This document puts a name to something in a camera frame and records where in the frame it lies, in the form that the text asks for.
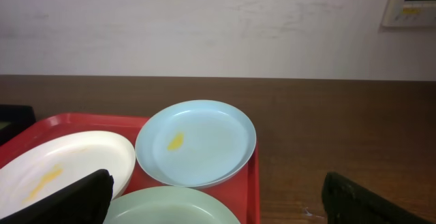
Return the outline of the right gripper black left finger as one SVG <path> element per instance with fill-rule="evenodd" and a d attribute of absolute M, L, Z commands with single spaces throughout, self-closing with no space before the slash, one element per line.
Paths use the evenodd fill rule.
<path fill-rule="evenodd" d="M 102 224 L 113 194 L 114 178 L 100 169 L 63 189 L 9 214 L 1 224 Z"/>

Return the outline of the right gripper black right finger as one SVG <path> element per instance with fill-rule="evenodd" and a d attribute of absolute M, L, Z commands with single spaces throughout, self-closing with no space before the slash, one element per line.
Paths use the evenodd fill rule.
<path fill-rule="evenodd" d="M 336 173 L 327 173 L 322 203 L 328 224 L 431 224 Z"/>

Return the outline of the white plate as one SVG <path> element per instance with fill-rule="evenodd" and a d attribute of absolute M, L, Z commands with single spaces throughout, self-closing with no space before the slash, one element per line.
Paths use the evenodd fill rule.
<path fill-rule="evenodd" d="M 109 131 L 83 131 L 45 142 L 1 168 L 1 217 L 100 169 L 113 177 L 112 198 L 117 198 L 126 190 L 135 162 L 132 143 Z"/>

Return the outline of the light green plate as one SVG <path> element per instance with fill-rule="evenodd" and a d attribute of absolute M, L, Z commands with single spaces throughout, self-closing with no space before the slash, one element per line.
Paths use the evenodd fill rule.
<path fill-rule="evenodd" d="M 185 187 L 151 187 L 111 201 L 104 224 L 239 224 L 214 197 Z"/>

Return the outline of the red plastic tray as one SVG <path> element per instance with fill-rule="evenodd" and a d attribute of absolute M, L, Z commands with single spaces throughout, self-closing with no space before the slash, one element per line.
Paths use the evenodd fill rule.
<path fill-rule="evenodd" d="M 57 137 L 89 130 L 118 133 L 135 143 L 147 117 L 63 113 L 42 119 L 1 146 L 1 166 L 40 144 Z M 241 223 L 259 223 L 260 186 L 258 151 L 231 179 L 203 192 L 226 205 Z"/>

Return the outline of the dark green tray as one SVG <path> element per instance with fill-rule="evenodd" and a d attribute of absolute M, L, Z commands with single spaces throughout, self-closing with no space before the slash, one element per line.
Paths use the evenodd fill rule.
<path fill-rule="evenodd" d="M 1 145 L 29 128 L 36 122 L 31 106 L 1 105 Z"/>

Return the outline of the light blue plate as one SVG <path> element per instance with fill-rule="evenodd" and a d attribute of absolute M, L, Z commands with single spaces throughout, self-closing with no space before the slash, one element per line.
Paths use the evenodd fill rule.
<path fill-rule="evenodd" d="M 202 189 L 239 173 L 257 143 L 251 119 L 230 104 L 191 100 L 154 114 L 135 143 L 142 170 L 165 185 Z"/>

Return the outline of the white wall panel device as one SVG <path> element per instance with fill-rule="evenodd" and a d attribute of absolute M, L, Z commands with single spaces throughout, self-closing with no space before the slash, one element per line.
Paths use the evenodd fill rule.
<path fill-rule="evenodd" d="M 435 0 L 388 0 L 383 27 L 435 27 Z"/>

